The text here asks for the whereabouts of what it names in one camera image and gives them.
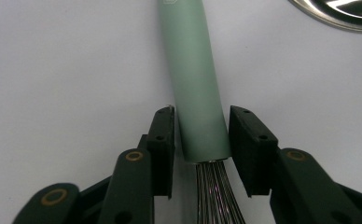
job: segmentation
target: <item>white background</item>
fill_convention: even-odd
[[[310,152],[362,192],[362,34],[313,20],[286,0],[204,1],[225,117],[254,111],[280,147]],[[85,189],[173,105],[157,1],[0,1],[0,224],[38,190]],[[228,174],[247,223],[274,223]],[[180,149],[174,197],[156,223],[194,223],[194,167]]]

